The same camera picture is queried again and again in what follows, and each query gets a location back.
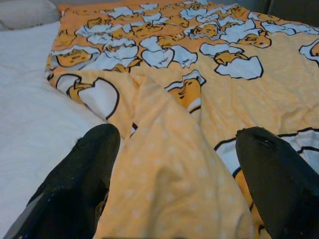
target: cartoon egg yolk character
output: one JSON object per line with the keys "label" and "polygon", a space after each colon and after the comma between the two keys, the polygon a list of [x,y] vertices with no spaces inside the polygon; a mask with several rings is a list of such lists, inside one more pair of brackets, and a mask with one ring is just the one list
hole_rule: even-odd
{"label": "cartoon egg yolk character", "polygon": [[311,48],[310,55],[319,56],[319,42]]}
{"label": "cartoon egg yolk character", "polygon": [[90,88],[93,87],[92,84],[86,84],[86,83],[81,83],[81,81],[78,79],[74,82],[74,86],[70,87],[67,91],[67,95],[75,100],[76,102],[83,104],[83,101],[81,100],[81,98],[79,97],[79,91],[86,89],[86,88]]}
{"label": "cartoon egg yolk character", "polygon": [[253,45],[258,48],[266,48],[271,45],[271,40],[266,37],[266,32],[262,32],[259,36],[255,34],[248,34],[244,39],[238,41],[240,44]]}
{"label": "cartoon egg yolk character", "polygon": [[73,11],[75,14],[78,14],[78,15],[90,15],[92,13],[95,13],[96,11],[89,11],[87,9],[83,9],[83,10],[76,10],[76,11]]}
{"label": "cartoon egg yolk character", "polygon": [[71,42],[76,38],[76,35],[70,35],[67,32],[67,29],[62,30],[59,32],[56,40],[55,40],[55,46],[68,46],[71,44]]}
{"label": "cartoon egg yolk character", "polygon": [[152,16],[159,12],[158,8],[150,9],[144,12],[144,16]]}
{"label": "cartoon egg yolk character", "polygon": [[220,10],[218,10],[215,12],[215,14],[217,14],[219,16],[220,20],[223,20],[230,15],[230,12],[228,11],[226,13],[222,13]]}
{"label": "cartoon egg yolk character", "polygon": [[279,21],[280,18],[279,17],[276,17],[276,16],[271,16],[271,15],[266,15],[266,14],[259,14],[258,15],[258,18],[262,21],[266,21],[266,22],[276,22],[276,21]]}
{"label": "cartoon egg yolk character", "polygon": [[216,54],[214,60],[217,64],[226,66],[228,63],[232,62],[236,58],[248,60],[248,57],[243,55],[242,53],[229,53],[228,51]]}
{"label": "cartoon egg yolk character", "polygon": [[162,48],[170,48],[173,45],[176,45],[179,40],[185,38],[183,34],[177,34],[174,36],[166,35],[158,37],[158,45]]}
{"label": "cartoon egg yolk character", "polygon": [[172,5],[167,5],[166,6],[166,9],[178,9],[180,11],[182,11],[185,7],[184,7],[184,4],[180,4],[180,3],[175,3],[175,4],[172,4]]}
{"label": "cartoon egg yolk character", "polygon": [[253,199],[250,195],[246,179],[244,177],[243,171],[240,170],[236,176],[235,181],[238,184],[242,194],[244,195],[244,199],[247,203],[247,206],[249,207],[253,219],[253,224],[255,228],[255,235],[256,238],[259,238],[259,228],[264,225],[263,220],[261,219],[259,212],[257,210],[256,205],[253,203]]}
{"label": "cartoon egg yolk character", "polygon": [[225,25],[223,25],[220,29],[222,31],[225,31],[227,28],[235,26],[235,25],[239,25],[237,22],[228,22]]}
{"label": "cartoon egg yolk character", "polygon": [[187,79],[184,81],[184,85],[181,88],[176,87],[171,89],[169,92],[174,96],[177,102],[190,113],[200,106],[198,104],[194,104],[197,99],[200,99],[201,95],[199,79]]}
{"label": "cartoon egg yolk character", "polygon": [[96,19],[91,19],[91,20],[88,20],[88,28],[92,28],[93,26],[95,25],[105,25],[105,24],[108,24],[110,23],[110,19],[101,19],[100,17],[96,18]]}
{"label": "cartoon egg yolk character", "polygon": [[165,24],[188,27],[189,21],[187,21],[185,18],[181,17],[180,15],[174,15],[174,16],[170,16],[165,22]]}
{"label": "cartoon egg yolk character", "polygon": [[142,26],[133,26],[132,30],[134,35],[137,37],[151,35],[154,32],[160,31],[163,29],[163,26],[152,25],[149,22],[143,24]]}
{"label": "cartoon egg yolk character", "polygon": [[124,67],[121,64],[116,64],[111,71],[116,72],[130,72],[133,66],[138,65],[142,60],[140,58],[133,60],[127,67]]}
{"label": "cartoon egg yolk character", "polygon": [[107,45],[105,49],[109,52],[115,52],[117,51],[121,46],[112,46],[112,45]]}
{"label": "cartoon egg yolk character", "polygon": [[133,13],[132,15],[128,15],[128,16],[119,16],[117,19],[122,20],[122,21],[128,21],[128,20],[132,20],[135,17],[138,17],[139,14],[138,13]]}
{"label": "cartoon egg yolk character", "polygon": [[233,6],[233,7],[230,8],[230,10],[231,10],[231,14],[235,18],[241,17],[247,11],[247,9],[245,9],[245,8],[243,8],[241,6]]}
{"label": "cartoon egg yolk character", "polygon": [[213,24],[207,24],[203,28],[199,26],[195,27],[192,31],[195,35],[205,34],[206,36],[213,37],[217,36],[217,27]]}
{"label": "cartoon egg yolk character", "polygon": [[113,12],[113,9],[102,9],[101,11],[104,11],[104,12]]}
{"label": "cartoon egg yolk character", "polygon": [[205,4],[207,11],[212,10],[213,8],[216,8],[217,4],[209,1],[207,4]]}
{"label": "cartoon egg yolk character", "polygon": [[57,61],[62,67],[71,67],[75,66],[76,64],[88,61],[91,58],[92,54],[89,54],[84,50],[74,49],[67,54],[58,55]]}
{"label": "cartoon egg yolk character", "polygon": [[132,39],[134,36],[133,31],[124,32],[123,28],[119,28],[111,33],[111,36],[115,39],[121,39],[122,37],[125,37],[127,39]]}
{"label": "cartoon egg yolk character", "polygon": [[189,4],[184,4],[184,8],[192,8],[194,10],[198,10],[202,7],[200,3],[189,3]]}

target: blanket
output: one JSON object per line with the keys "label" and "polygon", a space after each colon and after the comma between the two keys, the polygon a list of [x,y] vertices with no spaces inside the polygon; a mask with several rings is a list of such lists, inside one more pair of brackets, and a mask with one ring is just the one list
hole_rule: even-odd
{"label": "blanket", "polygon": [[59,10],[49,83],[125,141],[96,238],[270,238],[235,135],[265,127],[319,172],[319,29],[207,0]]}

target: white pillow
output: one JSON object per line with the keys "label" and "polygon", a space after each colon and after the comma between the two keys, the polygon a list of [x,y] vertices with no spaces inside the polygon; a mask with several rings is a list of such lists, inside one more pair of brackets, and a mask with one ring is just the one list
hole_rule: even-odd
{"label": "white pillow", "polygon": [[9,0],[0,2],[0,30],[27,28],[59,20],[49,0]]}

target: white bed sheet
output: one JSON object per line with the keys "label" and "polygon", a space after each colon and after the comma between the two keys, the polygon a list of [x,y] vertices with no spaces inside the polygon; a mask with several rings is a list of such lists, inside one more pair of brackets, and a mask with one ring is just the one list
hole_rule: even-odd
{"label": "white bed sheet", "polygon": [[0,238],[76,139],[104,123],[44,77],[59,26],[0,32]]}

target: bedding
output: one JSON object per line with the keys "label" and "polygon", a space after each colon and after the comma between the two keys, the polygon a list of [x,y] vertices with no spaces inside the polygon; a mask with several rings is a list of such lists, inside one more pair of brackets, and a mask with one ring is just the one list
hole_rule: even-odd
{"label": "bedding", "polygon": [[59,13],[49,0],[10,0],[0,2],[0,31],[53,23]]}
{"label": "bedding", "polygon": [[76,140],[104,122],[43,76],[59,27],[0,33],[0,238]]}
{"label": "bedding", "polygon": [[125,140],[95,237],[269,238],[234,137],[265,127],[319,172],[319,29],[205,0],[59,10],[49,83]]}

